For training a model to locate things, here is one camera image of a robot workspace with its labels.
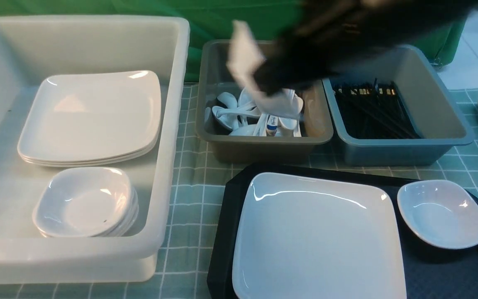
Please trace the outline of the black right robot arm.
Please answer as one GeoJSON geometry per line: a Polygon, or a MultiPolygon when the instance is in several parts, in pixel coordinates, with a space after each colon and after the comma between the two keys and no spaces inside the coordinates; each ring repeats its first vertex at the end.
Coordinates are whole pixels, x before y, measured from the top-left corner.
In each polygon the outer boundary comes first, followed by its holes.
{"type": "Polygon", "coordinates": [[[467,17],[478,0],[302,0],[254,81],[271,96],[305,89],[364,59],[467,17]]]}

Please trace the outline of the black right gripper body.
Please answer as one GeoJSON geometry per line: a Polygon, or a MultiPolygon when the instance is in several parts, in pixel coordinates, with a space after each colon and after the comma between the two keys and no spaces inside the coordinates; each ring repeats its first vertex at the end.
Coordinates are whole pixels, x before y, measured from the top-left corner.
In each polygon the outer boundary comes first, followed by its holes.
{"type": "Polygon", "coordinates": [[[271,55],[254,71],[254,81],[268,96],[282,89],[303,90],[336,74],[347,59],[345,49],[299,37],[280,39],[271,55]]]}

